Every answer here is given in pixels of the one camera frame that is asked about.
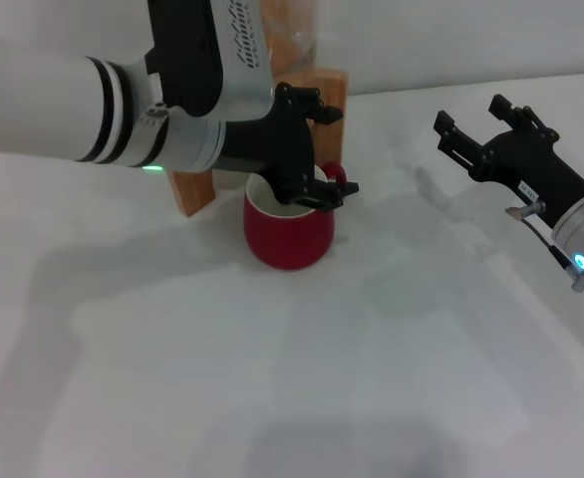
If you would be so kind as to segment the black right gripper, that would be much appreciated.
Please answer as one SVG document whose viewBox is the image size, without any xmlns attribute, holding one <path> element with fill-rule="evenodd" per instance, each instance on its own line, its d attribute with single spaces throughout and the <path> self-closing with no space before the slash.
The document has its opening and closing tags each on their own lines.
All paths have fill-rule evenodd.
<svg viewBox="0 0 584 478">
<path fill-rule="evenodd" d="M 434 131 L 438 150 L 466 170 L 476 182 L 496 182 L 509 188 L 525 204 L 544 203 L 540 219 L 549 227 L 584 198 L 584 179 L 554 151 L 559 134 L 529 106 L 514 107 L 495 95 L 488 111 L 509 125 L 482 146 L 456 127 L 452 117 L 439 111 Z"/>
</svg>

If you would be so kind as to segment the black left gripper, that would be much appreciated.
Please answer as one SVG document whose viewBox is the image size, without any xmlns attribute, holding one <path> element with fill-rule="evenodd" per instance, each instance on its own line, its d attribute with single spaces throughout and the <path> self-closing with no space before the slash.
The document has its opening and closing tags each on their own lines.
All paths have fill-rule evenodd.
<svg viewBox="0 0 584 478">
<path fill-rule="evenodd" d="M 359 184 L 315 178 L 307 120 L 330 125 L 342 119 L 343 111 L 326 105 L 317 88 L 280 83 L 264 118 L 226 125 L 217 168 L 260 175 L 282 204 L 333 211 L 343 206 L 346 197 L 359 192 Z"/>
</svg>

